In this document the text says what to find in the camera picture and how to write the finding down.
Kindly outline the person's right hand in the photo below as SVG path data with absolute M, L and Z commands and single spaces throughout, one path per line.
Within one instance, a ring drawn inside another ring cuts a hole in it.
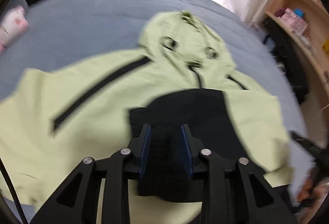
M 309 176 L 301 188 L 297 202 L 301 203 L 307 199 L 320 200 L 328 194 L 328 177 L 323 178 L 315 183 L 315 180 Z

